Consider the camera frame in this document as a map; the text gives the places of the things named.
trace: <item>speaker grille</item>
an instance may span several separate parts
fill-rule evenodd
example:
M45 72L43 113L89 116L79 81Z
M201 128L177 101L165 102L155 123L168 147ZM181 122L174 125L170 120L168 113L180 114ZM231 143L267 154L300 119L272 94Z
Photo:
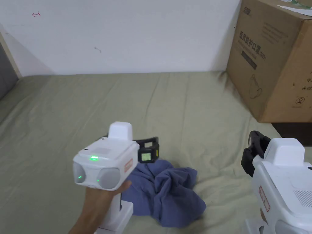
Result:
M294 190L294 193L303 207L312 208L312 191Z

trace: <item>red label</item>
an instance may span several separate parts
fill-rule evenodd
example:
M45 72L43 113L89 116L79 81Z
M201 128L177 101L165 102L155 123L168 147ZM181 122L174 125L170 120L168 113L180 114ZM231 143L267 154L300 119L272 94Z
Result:
M268 199L266 198L266 195L264 194L264 191L263 191L261 186L259 187L259 194L260 194L262 202L263 202L263 204L264 204L264 206L266 208L266 212L269 212L270 204L269 204Z
M126 173L133 165L133 159L130 159L129 162L126 163L126 165L124 166L124 172Z

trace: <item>dark floor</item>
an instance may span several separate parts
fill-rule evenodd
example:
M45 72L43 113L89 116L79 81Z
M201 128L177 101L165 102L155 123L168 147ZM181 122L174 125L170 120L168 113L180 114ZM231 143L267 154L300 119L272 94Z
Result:
M274 123L281 137L296 138L303 146L312 146L312 123Z

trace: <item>green led light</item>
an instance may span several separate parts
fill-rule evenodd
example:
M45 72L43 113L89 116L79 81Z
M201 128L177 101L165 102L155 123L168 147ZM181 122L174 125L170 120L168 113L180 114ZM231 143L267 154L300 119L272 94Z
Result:
M90 160L97 161L99 159L98 156L91 156Z

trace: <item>white wall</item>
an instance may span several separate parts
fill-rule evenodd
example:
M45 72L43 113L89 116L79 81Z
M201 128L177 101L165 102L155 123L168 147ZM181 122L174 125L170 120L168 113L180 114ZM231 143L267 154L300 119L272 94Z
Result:
M23 76L224 70L239 4L2 0L0 32Z

